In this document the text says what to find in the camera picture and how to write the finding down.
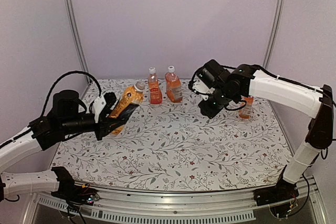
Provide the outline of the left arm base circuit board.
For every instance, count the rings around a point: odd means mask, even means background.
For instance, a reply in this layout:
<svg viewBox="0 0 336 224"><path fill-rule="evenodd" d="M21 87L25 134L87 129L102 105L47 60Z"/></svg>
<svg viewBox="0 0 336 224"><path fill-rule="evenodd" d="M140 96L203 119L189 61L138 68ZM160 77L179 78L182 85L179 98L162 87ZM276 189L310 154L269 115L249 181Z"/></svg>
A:
<svg viewBox="0 0 336 224"><path fill-rule="evenodd" d="M100 199L98 191L89 183L74 185L66 194L66 201L76 205L90 205Z"/></svg>

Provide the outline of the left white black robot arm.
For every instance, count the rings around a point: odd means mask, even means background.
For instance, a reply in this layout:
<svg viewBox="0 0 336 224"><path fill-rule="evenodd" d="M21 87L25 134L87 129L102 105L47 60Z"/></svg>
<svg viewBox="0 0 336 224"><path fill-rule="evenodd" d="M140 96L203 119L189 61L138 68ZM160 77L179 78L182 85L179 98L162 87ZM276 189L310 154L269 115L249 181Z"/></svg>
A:
<svg viewBox="0 0 336 224"><path fill-rule="evenodd" d="M82 133L93 132L102 140L114 129L124 125L125 118L110 118L110 107L115 103L114 93L97 97L91 113L79 112L86 105L75 90L63 90L53 96L52 108L47 115L31 121L16 136L1 144L1 200L12 196L51 192L52 196L77 204L92 205L99 197L97 191L75 184L70 173L61 166L37 173L10 174L6 170L18 161L57 143L70 140Z"/></svg>

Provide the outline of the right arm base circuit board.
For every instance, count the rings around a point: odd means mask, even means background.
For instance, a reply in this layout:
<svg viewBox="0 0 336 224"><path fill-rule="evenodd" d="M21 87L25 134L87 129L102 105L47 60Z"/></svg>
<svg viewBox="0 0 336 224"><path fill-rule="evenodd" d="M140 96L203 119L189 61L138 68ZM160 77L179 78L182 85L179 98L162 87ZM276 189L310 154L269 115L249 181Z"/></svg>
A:
<svg viewBox="0 0 336 224"><path fill-rule="evenodd" d="M269 211L276 219L287 219L298 205L298 199L292 194L287 203L269 207Z"/></svg>

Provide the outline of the black-label orange drink bottle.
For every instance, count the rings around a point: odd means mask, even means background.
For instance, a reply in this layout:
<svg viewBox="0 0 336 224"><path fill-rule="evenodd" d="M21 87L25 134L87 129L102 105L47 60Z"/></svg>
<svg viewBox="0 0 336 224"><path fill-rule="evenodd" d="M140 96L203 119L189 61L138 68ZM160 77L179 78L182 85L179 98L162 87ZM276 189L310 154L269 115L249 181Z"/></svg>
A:
<svg viewBox="0 0 336 224"><path fill-rule="evenodd" d="M133 86L126 88L109 117L113 119L125 119L125 123L127 123L132 113L143 101L144 88L145 84L142 81L137 81Z"/></svg>

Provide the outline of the slim red-label tea bottle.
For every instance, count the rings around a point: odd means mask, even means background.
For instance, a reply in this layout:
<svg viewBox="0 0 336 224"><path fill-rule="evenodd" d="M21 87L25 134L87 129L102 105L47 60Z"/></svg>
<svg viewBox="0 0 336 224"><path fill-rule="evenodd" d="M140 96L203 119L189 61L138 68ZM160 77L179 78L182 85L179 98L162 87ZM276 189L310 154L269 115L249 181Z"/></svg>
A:
<svg viewBox="0 0 336 224"><path fill-rule="evenodd" d="M156 69L154 67L149 68L148 85L149 85L150 103L154 105L161 104L162 92L157 79Z"/></svg>

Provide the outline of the wide orange tea bottle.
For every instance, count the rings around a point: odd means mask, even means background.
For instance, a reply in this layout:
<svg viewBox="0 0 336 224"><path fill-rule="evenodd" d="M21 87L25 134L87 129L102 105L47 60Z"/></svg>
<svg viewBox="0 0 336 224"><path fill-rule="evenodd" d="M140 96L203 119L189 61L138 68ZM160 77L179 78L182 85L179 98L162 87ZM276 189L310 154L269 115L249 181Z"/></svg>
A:
<svg viewBox="0 0 336 224"><path fill-rule="evenodd" d="M245 103L243 103L243 108L239 110L239 117L242 119L250 119L254 97L248 96L242 98Z"/></svg>

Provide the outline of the orange grey-label tea bottle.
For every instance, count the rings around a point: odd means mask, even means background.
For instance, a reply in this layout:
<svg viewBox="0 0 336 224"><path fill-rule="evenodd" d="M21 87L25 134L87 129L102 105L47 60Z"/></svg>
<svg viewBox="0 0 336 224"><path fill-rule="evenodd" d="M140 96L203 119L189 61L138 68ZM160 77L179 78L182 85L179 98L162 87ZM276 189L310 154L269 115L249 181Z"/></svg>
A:
<svg viewBox="0 0 336 224"><path fill-rule="evenodd" d="M179 103L183 99L182 87L179 77L175 73L174 66L168 67L168 72L165 74L166 94L171 102Z"/></svg>

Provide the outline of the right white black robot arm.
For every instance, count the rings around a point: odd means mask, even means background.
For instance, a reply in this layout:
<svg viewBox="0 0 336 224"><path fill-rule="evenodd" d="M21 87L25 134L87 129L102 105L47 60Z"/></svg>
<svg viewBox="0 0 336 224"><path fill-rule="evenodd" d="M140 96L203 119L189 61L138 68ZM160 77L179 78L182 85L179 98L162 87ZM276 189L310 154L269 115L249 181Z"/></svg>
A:
<svg viewBox="0 0 336 224"><path fill-rule="evenodd" d="M275 75L260 65L241 64L234 68L211 59L193 73L188 88L201 96L198 107L209 119L223 109L229 111L231 102L245 108L243 99L247 97L263 98L310 118L306 137L276 184L254 191L259 206L297 197L297 182L334 141L335 102L329 85L311 86Z"/></svg>

